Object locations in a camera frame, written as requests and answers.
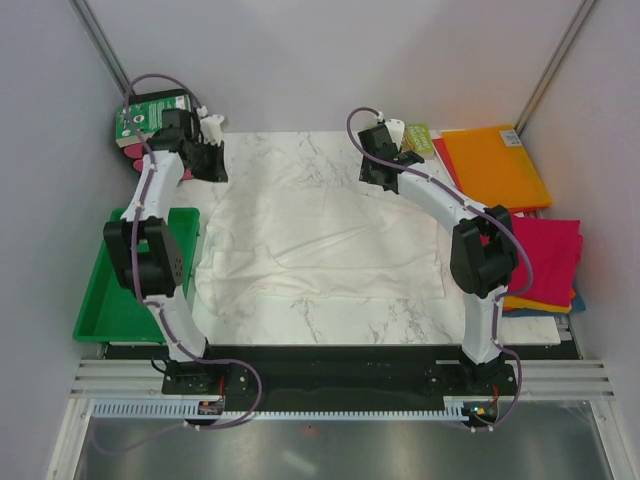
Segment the white t shirt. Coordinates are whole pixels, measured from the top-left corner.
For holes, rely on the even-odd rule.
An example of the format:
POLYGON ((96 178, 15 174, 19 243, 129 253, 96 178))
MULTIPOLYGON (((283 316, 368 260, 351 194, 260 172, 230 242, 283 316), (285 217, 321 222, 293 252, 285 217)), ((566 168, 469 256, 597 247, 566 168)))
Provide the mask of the white t shirt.
POLYGON ((230 182, 206 226, 196 291, 218 314, 257 295, 440 300, 438 226, 380 187, 313 186, 293 165, 230 182))

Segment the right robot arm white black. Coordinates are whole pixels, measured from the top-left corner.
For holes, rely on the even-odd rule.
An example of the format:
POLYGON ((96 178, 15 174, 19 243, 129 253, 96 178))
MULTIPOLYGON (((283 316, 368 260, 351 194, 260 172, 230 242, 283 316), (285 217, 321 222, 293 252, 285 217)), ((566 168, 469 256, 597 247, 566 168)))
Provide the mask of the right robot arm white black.
POLYGON ((464 293, 462 351, 469 362, 458 368, 467 392, 483 392, 494 381, 491 364, 501 356, 497 328, 512 273, 518 265, 508 211, 488 208, 438 178, 413 152, 399 150, 399 128, 390 120, 349 139, 363 154, 361 179, 415 203, 450 235, 449 272, 464 293))

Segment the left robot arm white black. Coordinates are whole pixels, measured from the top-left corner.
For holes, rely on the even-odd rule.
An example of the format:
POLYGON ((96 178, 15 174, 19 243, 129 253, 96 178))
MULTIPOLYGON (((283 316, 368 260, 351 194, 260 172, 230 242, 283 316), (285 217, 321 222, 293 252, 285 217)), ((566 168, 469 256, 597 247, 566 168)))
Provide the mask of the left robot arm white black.
POLYGON ((169 358, 191 362, 185 382, 208 393, 219 382, 219 369, 204 360, 208 345, 188 306, 183 283, 186 264, 169 225, 169 213, 184 173, 208 182, 226 182, 222 115, 204 107, 168 109, 163 127, 140 136, 142 172, 132 200, 117 221, 104 225, 103 237, 119 285, 151 312, 166 341, 169 358))

